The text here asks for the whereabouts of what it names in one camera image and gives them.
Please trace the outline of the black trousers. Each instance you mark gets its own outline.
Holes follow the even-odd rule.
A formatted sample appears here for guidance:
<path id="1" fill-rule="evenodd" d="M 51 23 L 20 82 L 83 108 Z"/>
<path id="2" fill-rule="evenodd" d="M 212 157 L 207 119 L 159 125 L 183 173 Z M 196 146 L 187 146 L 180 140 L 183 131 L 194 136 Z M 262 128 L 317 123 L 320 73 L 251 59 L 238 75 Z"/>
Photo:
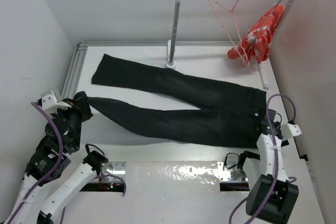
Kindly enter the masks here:
<path id="1" fill-rule="evenodd" d="M 84 133 L 104 144 L 254 148 L 266 112 L 260 89 L 108 54 L 86 56 L 78 90 L 93 109 Z"/>

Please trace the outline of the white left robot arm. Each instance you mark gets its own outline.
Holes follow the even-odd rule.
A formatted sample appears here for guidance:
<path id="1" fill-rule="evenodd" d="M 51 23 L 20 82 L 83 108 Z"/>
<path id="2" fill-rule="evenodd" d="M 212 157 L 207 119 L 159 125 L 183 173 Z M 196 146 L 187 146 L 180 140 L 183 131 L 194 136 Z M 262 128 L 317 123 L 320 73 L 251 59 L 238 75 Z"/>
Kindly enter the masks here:
<path id="1" fill-rule="evenodd" d="M 77 93 L 73 99 L 54 103 L 56 110 L 51 114 L 43 108 L 46 100 L 41 98 L 31 103 L 48 123 L 45 136 L 27 163 L 15 206 L 5 223 L 54 223 L 57 211 L 64 209 L 73 196 L 99 176 L 108 162 L 104 153 L 91 151 L 87 146 L 87 156 L 78 169 L 50 195 L 55 181 L 71 162 L 67 155 L 80 149 L 82 123 L 93 114 L 84 92 Z"/>

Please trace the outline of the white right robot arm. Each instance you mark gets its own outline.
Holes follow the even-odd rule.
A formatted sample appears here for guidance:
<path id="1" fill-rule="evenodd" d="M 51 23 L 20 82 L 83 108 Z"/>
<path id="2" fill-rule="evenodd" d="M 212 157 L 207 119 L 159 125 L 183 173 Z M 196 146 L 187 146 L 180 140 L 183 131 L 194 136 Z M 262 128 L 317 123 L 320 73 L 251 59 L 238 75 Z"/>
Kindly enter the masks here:
<path id="1" fill-rule="evenodd" d="M 281 149 L 302 131 L 293 122 L 276 122 L 275 115 L 274 110 L 267 110 L 261 122 L 259 152 L 244 151 L 238 158 L 237 168 L 248 179 L 249 194 L 244 200 L 248 223 L 254 219 L 287 223 L 299 195 L 285 171 Z"/>

